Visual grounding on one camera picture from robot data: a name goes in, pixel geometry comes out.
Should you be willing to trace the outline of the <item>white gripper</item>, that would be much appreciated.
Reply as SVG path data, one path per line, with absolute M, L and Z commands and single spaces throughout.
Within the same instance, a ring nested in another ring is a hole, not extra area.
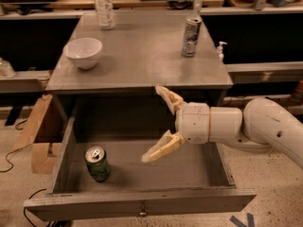
M 159 141 L 145 152 L 143 163 L 156 161 L 177 150 L 186 142 L 205 144 L 209 140 L 210 108 L 205 103 L 189 102 L 167 87 L 157 85 L 156 93 L 167 103 L 170 112 L 176 115 L 177 132 L 166 131 Z

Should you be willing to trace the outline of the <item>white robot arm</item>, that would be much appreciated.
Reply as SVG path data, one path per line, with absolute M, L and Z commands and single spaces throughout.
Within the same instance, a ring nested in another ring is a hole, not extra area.
M 156 161 L 183 144 L 221 143 L 248 152 L 275 148 L 303 168 L 303 124 L 273 100 L 258 97 L 240 110 L 185 102 L 164 86 L 155 91 L 175 116 L 176 132 L 166 131 L 142 162 Z

